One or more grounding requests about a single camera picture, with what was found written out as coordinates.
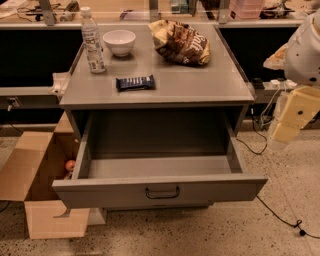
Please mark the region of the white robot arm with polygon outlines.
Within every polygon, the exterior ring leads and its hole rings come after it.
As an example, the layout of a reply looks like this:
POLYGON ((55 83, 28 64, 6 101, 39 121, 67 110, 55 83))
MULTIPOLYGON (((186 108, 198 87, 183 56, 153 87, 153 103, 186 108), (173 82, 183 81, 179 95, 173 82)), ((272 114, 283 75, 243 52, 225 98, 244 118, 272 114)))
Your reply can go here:
POLYGON ((320 9, 263 66, 283 70, 285 78, 297 84, 278 97, 268 130, 268 146, 282 150, 320 112, 320 9))

